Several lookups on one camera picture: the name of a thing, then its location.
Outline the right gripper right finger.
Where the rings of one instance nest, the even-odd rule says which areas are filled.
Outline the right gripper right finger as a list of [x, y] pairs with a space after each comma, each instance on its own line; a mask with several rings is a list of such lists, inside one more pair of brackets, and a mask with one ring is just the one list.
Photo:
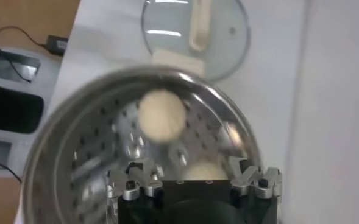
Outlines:
[[258, 166], [250, 165], [246, 159], [238, 161], [240, 174], [230, 181], [239, 196], [246, 196], [252, 189], [256, 197], [280, 197], [282, 195], [282, 173], [269, 167], [263, 173]]

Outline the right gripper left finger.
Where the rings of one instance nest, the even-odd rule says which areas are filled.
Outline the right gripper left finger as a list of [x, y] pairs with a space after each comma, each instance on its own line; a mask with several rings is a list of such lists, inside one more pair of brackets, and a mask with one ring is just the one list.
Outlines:
[[111, 170], [108, 181], [114, 194], [125, 201], [137, 200], [141, 192], [147, 197], [156, 197], [162, 191], [163, 183], [152, 179], [143, 168], [143, 163], [130, 162], [125, 171]]

